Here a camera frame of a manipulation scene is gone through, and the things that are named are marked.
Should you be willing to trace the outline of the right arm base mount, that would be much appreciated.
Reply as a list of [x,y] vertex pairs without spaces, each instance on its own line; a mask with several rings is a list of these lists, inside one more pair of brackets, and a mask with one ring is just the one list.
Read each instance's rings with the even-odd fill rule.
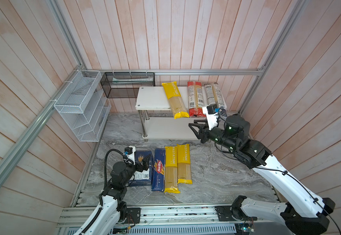
[[256,221],[257,217],[246,216],[240,208],[215,206],[219,221]]

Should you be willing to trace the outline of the red clear spaghetti pack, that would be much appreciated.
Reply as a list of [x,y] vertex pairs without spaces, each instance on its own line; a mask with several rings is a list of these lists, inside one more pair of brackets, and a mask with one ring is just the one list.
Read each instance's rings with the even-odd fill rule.
[[190,117],[205,117],[202,108],[205,106],[201,82],[188,82],[188,102]]

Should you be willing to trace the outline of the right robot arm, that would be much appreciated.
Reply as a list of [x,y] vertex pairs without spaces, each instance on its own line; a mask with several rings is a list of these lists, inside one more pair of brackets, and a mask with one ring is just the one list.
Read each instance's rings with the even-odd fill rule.
[[333,220],[335,202],[313,193],[297,180],[261,142],[249,138],[250,123],[241,115],[224,118],[224,127],[218,123],[219,113],[207,119],[194,120],[189,128],[205,143],[213,141],[225,148],[225,153],[265,178],[286,202],[270,203],[246,196],[238,196],[230,206],[230,216],[236,221],[263,218],[286,226],[296,235],[321,235]]

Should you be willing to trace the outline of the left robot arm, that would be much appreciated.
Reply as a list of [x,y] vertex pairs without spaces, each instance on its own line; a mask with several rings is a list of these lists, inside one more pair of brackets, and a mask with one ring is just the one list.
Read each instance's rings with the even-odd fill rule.
[[[116,152],[123,158],[121,162],[113,165],[110,173],[111,179],[107,179],[107,158],[110,153]],[[121,152],[110,149],[104,157],[104,188],[99,194],[99,204],[84,224],[75,232],[76,235],[110,235],[114,233],[128,232],[136,225],[133,217],[127,214],[127,204],[123,200],[130,179],[135,172],[143,172],[149,169],[151,154],[135,160],[136,148],[129,146]]]

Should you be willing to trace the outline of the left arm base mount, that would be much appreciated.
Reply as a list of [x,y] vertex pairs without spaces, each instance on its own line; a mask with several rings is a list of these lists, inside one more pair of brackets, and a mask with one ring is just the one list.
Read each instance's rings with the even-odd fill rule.
[[141,208],[125,208],[119,211],[119,224],[137,224],[141,219]]

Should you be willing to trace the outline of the blue clear spaghetti pack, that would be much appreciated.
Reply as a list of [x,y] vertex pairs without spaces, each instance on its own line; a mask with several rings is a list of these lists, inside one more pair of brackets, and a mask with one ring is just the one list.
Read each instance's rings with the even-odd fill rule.
[[216,104],[218,108],[223,107],[224,109],[227,109],[223,94],[217,82],[205,84],[204,89],[207,95],[207,105]]

